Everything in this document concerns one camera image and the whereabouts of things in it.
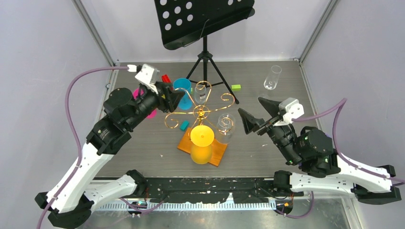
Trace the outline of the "orange plastic goblet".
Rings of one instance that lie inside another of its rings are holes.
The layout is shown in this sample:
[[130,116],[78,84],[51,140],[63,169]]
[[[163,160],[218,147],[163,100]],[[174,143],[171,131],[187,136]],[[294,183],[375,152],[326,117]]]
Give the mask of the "orange plastic goblet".
[[196,164],[206,164],[212,158],[211,144],[214,141],[213,130],[206,125],[198,125],[190,132],[192,142],[191,159]]

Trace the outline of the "clear stemless wine glass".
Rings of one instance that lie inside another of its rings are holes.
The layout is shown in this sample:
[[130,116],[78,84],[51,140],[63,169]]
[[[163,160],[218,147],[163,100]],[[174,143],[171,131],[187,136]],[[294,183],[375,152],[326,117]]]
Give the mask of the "clear stemless wine glass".
[[231,114],[222,114],[218,118],[216,140],[221,144],[228,144],[236,128],[236,120]]

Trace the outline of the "gold wine glass rack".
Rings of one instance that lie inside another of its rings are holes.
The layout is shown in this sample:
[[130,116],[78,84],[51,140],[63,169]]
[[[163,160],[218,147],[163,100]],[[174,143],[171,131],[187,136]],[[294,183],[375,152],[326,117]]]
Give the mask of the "gold wine glass rack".
[[236,103],[236,98],[230,93],[224,93],[221,95],[220,98],[223,102],[228,102],[229,104],[226,106],[217,108],[217,109],[210,109],[207,106],[207,102],[208,102],[208,99],[210,98],[212,90],[211,90],[211,88],[209,89],[207,87],[210,86],[211,84],[208,81],[199,81],[196,83],[196,85],[197,84],[204,84],[206,86],[207,93],[206,93],[205,103],[202,105],[196,104],[196,102],[194,101],[194,97],[193,97],[194,94],[189,92],[189,97],[192,100],[192,107],[189,110],[180,109],[180,111],[174,111],[172,113],[169,113],[168,115],[165,116],[164,124],[169,129],[175,129],[177,127],[180,128],[180,125],[183,121],[185,121],[185,120],[189,121],[190,124],[178,144],[178,149],[189,154],[190,157],[191,157],[191,149],[192,149],[192,142],[190,140],[191,130],[198,125],[206,125],[206,126],[210,127],[214,132],[214,141],[211,144],[212,158],[207,164],[211,164],[211,165],[217,167],[217,166],[219,166],[219,164],[222,160],[224,152],[227,148],[227,144],[221,144],[216,140],[215,132],[217,130],[217,127],[216,127],[217,125],[213,124],[209,120],[208,117],[209,117],[209,115],[211,115],[214,112],[222,111],[222,110],[225,110],[225,109],[233,106]]

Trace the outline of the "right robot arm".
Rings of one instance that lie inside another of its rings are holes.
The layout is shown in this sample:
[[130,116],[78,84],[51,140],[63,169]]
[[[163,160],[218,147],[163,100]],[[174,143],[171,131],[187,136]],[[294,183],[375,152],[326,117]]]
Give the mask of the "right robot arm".
[[354,196],[364,204],[384,205],[400,201],[399,185],[394,183],[391,165],[372,167],[340,153],[334,137],[320,129],[305,126],[299,134],[293,123],[304,120],[304,108],[298,99],[282,102],[260,97],[270,119],[253,117],[239,108],[246,134],[268,135],[289,166],[299,173],[279,170],[274,173],[271,190],[284,196],[303,192],[329,192]]

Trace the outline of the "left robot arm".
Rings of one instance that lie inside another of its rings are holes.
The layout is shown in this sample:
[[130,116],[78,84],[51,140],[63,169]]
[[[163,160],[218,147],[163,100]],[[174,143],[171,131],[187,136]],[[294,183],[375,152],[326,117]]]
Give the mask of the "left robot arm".
[[50,191],[37,194],[35,201],[45,211],[48,220],[57,228],[75,229],[91,214],[114,199],[146,194],[148,183],[136,170],[98,188],[89,188],[100,169],[129,141],[133,130],[154,110],[173,112],[185,95],[170,83],[157,82],[151,90],[140,85],[144,92],[137,97],[128,88],[113,90],[103,107],[105,116],[89,132],[79,147],[77,160],[62,180]]

